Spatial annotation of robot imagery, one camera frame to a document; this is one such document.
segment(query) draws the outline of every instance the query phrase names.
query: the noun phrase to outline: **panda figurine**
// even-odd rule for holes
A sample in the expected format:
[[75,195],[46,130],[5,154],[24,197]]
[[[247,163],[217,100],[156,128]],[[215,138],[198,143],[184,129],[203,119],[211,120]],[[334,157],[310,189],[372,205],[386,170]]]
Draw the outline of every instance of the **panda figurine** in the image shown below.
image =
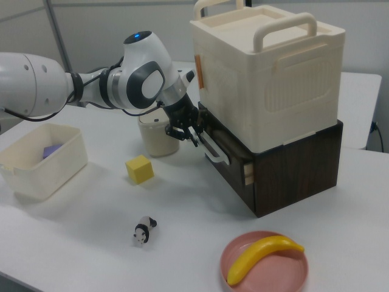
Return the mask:
[[135,227],[134,237],[142,245],[148,242],[149,231],[156,226],[157,226],[156,220],[153,220],[149,216],[144,216],[140,219],[138,225]]

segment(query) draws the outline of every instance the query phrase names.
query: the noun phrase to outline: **yellow toy banana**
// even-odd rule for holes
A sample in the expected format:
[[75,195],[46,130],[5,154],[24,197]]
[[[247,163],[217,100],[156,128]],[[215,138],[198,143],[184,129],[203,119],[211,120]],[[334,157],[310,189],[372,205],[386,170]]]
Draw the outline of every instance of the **yellow toy banana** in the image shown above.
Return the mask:
[[303,246],[282,235],[269,236],[258,240],[250,245],[233,263],[227,275],[227,283],[230,286],[236,285],[260,259],[272,252],[284,251],[285,249],[304,251]]

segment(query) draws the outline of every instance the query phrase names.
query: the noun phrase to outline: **pink bowl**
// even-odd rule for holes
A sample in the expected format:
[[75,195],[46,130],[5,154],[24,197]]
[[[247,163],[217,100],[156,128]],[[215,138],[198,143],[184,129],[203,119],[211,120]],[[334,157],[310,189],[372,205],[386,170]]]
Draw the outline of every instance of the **pink bowl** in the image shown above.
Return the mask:
[[223,282],[234,292],[298,292],[308,276],[308,261],[303,252],[279,251],[261,259],[237,285],[227,284],[230,267],[252,243],[264,237],[281,235],[271,231],[254,231],[232,240],[220,259]]

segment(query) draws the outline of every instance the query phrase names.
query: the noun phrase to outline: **white storage box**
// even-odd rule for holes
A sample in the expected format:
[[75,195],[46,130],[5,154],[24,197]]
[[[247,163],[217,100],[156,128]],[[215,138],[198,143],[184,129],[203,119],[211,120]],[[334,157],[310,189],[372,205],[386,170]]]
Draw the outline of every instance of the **white storage box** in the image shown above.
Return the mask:
[[[43,159],[45,147],[63,144]],[[0,153],[0,173],[16,193],[51,196],[88,162],[81,131],[46,123]]]
[[191,21],[201,103],[254,153],[335,125],[345,31],[243,0],[201,18],[219,2]]

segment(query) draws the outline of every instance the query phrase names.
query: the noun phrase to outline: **black cord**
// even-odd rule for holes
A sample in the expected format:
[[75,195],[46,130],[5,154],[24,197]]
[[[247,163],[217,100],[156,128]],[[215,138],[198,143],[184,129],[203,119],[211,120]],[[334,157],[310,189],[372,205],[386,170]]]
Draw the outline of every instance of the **black cord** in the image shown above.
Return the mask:
[[122,111],[124,112],[124,113],[126,113],[127,115],[129,115],[129,116],[131,116],[131,117],[140,117],[140,116],[144,116],[144,115],[146,115],[146,114],[149,114],[149,113],[152,113],[153,111],[156,111],[156,110],[158,110],[161,106],[163,106],[164,105],[164,103],[163,102],[157,102],[157,106],[156,107],[154,107],[154,108],[151,108],[151,109],[149,109],[148,111],[145,111],[144,113],[141,113],[141,114],[131,114],[131,113],[129,113],[129,112],[127,112],[125,109],[122,109]]
[[377,122],[372,122],[371,123],[371,126],[370,126],[370,134],[372,132],[374,132],[375,130],[378,131],[378,135],[379,135],[379,139],[381,141],[381,151],[384,152],[384,142],[382,140],[382,135],[381,135],[381,131],[379,130],[378,126],[377,126]]
[[382,152],[384,152],[384,142],[382,142],[381,131],[379,130],[377,125],[376,125],[376,128],[377,128],[377,131],[378,131],[379,139],[381,140],[381,150],[382,150]]
[[98,105],[97,103],[94,102],[88,102],[88,104],[94,105],[97,108],[103,108],[104,110],[113,110],[113,108],[105,108],[104,106]]
[[[124,58],[124,57],[122,57],[122,58],[119,60],[119,62],[117,62],[115,65],[112,65],[112,66],[111,66],[111,70],[114,69],[114,68],[119,67],[120,64],[121,64],[122,61],[123,61],[123,58]],[[95,77],[93,77],[92,79],[90,79],[90,80],[88,80],[87,82],[85,82],[85,83],[83,84],[83,87],[85,87],[86,85],[88,85],[88,84],[92,83],[93,81],[99,79],[99,78],[100,78],[100,75],[101,75],[101,73],[98,74],[98,76],[95,76]],[[20,119],[22,119],[22,120],[28,120],[29,122],[43,122],[43,121],[45,121],[45,120],[51,119],[52,117],[55,117],[55,116],[56,116],[56,115],[65,107],[65,105],[66,105],[67,103],[69,103],[69,101],[70,101],[70,99],[72,98],[73,95],[74,95],[74,91],[72,91],[72,93],[69,94],[69,96],[68,96],[67,99],[66,99],[66,103],[62,106],[62,108],[61,108],[59,111],[57,111],[56,113],[53,113],[53,114],[51,114],[51,115],[49,115],[49,116],[42,117],[42,118],[39,118],[39,119],[32,119],[32,118],[30,118],[30,117],[23,116],[22,114],[18,114],[18,113],[14,112],[14,111],[11,111],[10,109],[7,109],[7,108],[4,108],[4,112],[7,113],[7,114],[10,114],[11,116],[18,117],[18,118],[20,118]]]

